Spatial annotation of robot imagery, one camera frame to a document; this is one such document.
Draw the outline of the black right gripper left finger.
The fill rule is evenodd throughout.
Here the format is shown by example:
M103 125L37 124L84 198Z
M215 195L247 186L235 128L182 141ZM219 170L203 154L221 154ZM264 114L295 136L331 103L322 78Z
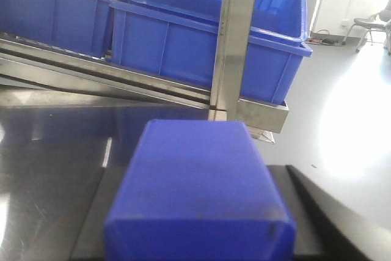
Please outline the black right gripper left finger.
M71 260L104 260L104 223L122 181L121 167L104 169L82 223Z

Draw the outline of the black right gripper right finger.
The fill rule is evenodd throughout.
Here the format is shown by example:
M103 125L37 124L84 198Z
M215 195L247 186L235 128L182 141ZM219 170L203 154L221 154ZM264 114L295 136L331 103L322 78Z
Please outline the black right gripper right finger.
M268 169L296 222L294 260L390 260L390 230L343 205L294 166Z

